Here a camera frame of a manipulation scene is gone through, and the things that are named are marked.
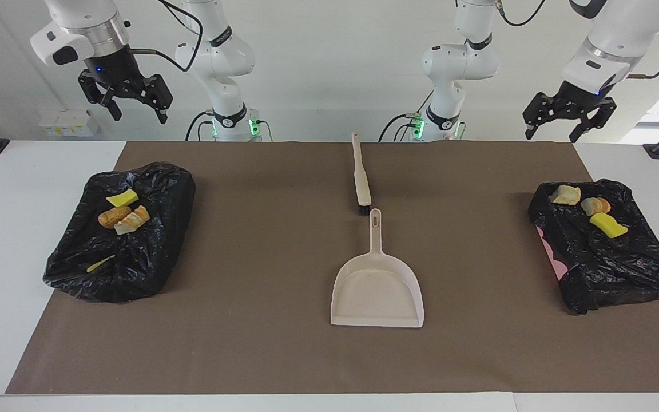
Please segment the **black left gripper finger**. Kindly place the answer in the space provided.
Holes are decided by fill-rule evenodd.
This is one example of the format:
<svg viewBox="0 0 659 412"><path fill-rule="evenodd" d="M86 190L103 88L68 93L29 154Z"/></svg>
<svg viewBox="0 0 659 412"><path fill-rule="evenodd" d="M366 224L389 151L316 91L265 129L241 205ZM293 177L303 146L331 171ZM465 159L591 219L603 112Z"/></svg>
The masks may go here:
<svg viewBox="0 0 659 412"><path fill-rule="evenodd" d="M531 140L541 125L554 120L552 104L554 97L538 92L523 110L523 120L526 124L525 136Z"/></svg>
<svg viewBox="0 0 659 412"><path fill-rule="evenodd" d="M579 119L579 123L569 135L570 142L576 143L583 134L593 129L603 128L616 108L617 104L612 97L604 97L601 102L591 107L572 109L576 114L575 119Z"/></svg>

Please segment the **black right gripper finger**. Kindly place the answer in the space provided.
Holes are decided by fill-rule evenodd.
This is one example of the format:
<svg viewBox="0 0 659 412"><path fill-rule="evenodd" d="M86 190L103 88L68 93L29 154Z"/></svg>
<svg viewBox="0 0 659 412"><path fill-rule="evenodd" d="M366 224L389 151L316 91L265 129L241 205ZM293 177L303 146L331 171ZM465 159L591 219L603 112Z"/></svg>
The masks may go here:
<svg viewBox="0 0 659 412"><path fill-rule="evenodd" d="M162 75L154 74L141 79L140 102L154 110L160 124L167 123L167 110L172 105L173 96Z"/></svg>
<svg viewBox="0 0 659 412"><path fill-rule="evenodd" d="M78 76L78 83L84 96L90 104L97 104L108 110L114 121L119 121L122 117L120 107L113 101L115 97L115 89L107 85L105 92L98 88L98 83L89 70L82 70Z"/></svg>

